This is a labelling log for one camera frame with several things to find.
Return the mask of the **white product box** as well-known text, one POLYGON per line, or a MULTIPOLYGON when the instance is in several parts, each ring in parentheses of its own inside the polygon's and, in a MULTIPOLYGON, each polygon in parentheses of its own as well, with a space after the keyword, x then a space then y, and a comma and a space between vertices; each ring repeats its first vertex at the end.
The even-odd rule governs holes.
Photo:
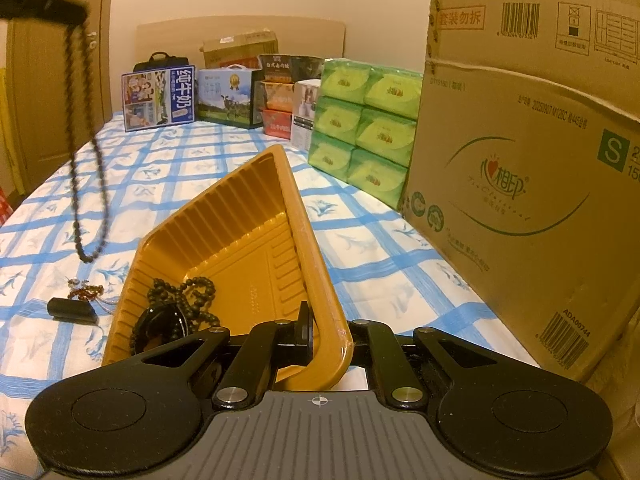
POLYGON ((306 79, 294 84, 291 143, 294 148, 305 152, 310 149, 319 91, 319 79, 306 79))

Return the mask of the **black smart band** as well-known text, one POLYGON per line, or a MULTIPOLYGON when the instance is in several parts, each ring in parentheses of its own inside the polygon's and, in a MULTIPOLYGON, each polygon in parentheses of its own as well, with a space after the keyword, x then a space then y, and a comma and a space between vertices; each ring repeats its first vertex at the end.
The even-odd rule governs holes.
POLYGON ((99 321, 93 306, 86 300, 51 298, 47 311, 51 318, 60 322, 96 325, 99 321))

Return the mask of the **large cardboard box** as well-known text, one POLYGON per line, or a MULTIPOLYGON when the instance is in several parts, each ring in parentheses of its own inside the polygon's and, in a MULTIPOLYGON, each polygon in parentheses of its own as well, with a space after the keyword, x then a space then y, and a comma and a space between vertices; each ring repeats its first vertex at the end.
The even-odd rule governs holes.
POLYGON ((402 212, 587 377, 639 305, 639 0, 431 0, 402 212))

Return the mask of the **green tissue pack bundle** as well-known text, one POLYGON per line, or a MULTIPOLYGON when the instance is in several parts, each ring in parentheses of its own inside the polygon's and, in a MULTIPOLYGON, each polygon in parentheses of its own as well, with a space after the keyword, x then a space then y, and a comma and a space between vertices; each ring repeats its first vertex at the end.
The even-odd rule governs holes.
POLYGON ((324 61, 308 164, 397 209, 416 138, 423 75, 324 61))

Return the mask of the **cow picture milk box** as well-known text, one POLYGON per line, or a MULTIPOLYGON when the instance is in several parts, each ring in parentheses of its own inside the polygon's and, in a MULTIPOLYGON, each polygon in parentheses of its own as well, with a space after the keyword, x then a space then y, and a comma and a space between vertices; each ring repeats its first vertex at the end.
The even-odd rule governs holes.
POLYGON ((243 65, 206 68, 198 71, 196 117, 238 128, 262 126, 265 106, 262 81, 264 71, 243 65))

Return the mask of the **yellow plastic tray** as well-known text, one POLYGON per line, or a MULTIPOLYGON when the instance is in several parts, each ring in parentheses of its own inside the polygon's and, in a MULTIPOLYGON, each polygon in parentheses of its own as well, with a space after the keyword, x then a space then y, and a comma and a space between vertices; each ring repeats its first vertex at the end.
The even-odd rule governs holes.
POLYGON ((352 359, 352 335, 282 145, 273 145, 169 216, 140 242, 114 314, 103 362, 130 355, 134 324, 157 278, 179 285, 205 276, 221 325, 243 335, 257 324, 295 320, 307 301, 314 356, 288 366, 277 386, 318 391, 336 385, 352 359))

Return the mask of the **small brown cardboard box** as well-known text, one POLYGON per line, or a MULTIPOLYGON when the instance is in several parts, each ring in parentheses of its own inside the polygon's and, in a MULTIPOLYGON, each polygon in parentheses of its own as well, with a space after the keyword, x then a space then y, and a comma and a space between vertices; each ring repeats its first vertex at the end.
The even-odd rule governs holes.
POLYGON ((278 53, 279 44, 277 35, 269 29, 264 29, 204 41, 200 51, 206 68, 242 65, 260 70, 260 57, 263 54, 278 53))

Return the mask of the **red white checkered cloth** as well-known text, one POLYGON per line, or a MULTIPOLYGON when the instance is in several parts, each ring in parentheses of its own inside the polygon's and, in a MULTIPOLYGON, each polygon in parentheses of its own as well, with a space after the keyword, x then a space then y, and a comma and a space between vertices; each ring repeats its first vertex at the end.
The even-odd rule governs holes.
POLYGON ((13 214, 13 208, 6 197, 6 193, 0 188, 0 226, 3 226, 13 214))

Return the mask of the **blue milk carton box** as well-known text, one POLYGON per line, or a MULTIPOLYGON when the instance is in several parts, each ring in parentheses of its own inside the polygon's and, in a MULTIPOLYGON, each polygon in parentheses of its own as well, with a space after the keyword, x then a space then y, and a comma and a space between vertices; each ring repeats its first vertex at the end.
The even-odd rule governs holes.
POLYGON ((125 130, 194 122, 195 76, 193 65, 123 74, 120 90, 125 130))

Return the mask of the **stacked dark snack boxes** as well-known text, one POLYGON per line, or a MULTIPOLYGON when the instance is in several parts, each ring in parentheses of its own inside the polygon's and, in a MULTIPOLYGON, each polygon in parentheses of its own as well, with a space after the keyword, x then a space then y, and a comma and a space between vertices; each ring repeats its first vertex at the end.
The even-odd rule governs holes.
POLYGON ((263 54, 260 62, 264 71, 264 133, 291 141, 294 84, 306 79, 320 80, 323 60, 316 56, 263 54))

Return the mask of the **wooden door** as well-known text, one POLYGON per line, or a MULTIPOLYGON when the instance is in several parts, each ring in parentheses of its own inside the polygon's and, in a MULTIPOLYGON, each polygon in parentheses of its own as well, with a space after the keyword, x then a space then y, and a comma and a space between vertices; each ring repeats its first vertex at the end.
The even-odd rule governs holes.
MULTIPOLYGON (((111 0, 78 0, 88 8, 93 129, 113 115, 110 85, 111 0)), ((6 40, 9 125, 6 146, 14 185, 30 194, 68 161, 65 134, 64 27, 13 20, 6 40)))

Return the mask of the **black bag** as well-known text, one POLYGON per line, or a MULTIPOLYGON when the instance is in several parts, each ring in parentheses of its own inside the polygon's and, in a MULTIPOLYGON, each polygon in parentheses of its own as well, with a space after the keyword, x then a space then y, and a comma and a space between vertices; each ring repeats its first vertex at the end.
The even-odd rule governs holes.
POLYGON ((166 70, 166 68, 187 66, 189 64, 189 59, 186 56, 175 56, 164 51, 156 51, 146 61, 137 63, 134 66, 134 72, 166 70))

